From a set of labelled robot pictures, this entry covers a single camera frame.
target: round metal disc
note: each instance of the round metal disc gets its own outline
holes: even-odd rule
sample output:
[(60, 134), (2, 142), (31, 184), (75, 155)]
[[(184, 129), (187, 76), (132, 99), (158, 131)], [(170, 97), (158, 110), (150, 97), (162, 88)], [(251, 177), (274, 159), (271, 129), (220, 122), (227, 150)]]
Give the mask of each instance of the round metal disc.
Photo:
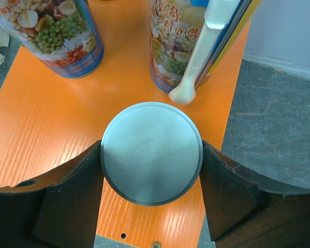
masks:
[(202, 159), (195, 124), (179, 109), (159, 102), (123, 110), (101, 141), (101, 165), (110, 186), (145, 206), (167, 204), (186, 193)]

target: orange table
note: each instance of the orange table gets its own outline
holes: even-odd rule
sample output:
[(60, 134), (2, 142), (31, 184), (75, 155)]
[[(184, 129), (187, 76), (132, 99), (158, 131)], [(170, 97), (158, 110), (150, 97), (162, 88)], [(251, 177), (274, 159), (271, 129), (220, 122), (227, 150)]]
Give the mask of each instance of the orange table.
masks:
[[(144, 101), (171, 103), (149, 76), (148, 1), (90, 2), (104, 59), (78, 80), (59, 77), (21, 48), (0, 91), (0, 187), (16, 185), (75, 157), (120, 111)], [(188, 106), (179, 107), (220, 149), (247, 28)], [(97, 234), (137, 247), (197, 246), (205, 211), (199, 180), (177, 201), (142, 207), (104, 183)], [(121, 233), (127, 236), (121, 239)]]

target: can label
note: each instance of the can label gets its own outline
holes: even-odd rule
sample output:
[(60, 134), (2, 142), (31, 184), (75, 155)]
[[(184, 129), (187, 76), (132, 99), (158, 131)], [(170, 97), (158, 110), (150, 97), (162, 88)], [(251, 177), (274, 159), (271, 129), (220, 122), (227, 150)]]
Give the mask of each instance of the can label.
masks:
[(151, 0), (150, 75), (165, 93), (182, 79), (207, 5), (208, 0)]
[(83, 0), (0, 0), (0, 25), (61, 76), (87, 75), (101, 62), (103, 44)]

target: screw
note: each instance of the screw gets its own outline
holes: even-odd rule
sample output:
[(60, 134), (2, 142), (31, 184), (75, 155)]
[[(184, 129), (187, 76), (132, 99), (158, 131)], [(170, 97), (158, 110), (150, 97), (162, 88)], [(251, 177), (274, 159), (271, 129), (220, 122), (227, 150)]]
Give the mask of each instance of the screw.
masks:
[(152, 245), (151, 245), (151, 248), (161, 248), (161, 244), (159, 242), (154, 242)]

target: hole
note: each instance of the hole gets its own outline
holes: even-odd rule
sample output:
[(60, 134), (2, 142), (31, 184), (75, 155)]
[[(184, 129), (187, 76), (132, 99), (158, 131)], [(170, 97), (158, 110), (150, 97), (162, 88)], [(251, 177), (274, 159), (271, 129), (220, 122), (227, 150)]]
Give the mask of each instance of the hole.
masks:
[(155, 242), (151, 245), (151, 248), (161, 248), (161, 244), (159, 242)]
[(23, 186), (29, 186), (32, 184), (35, 184), (36, 181), (35, 180), (26, 180), (24, 182), (20, 182), (19, 184), (17, 184), (15, 187), (23, 187)]

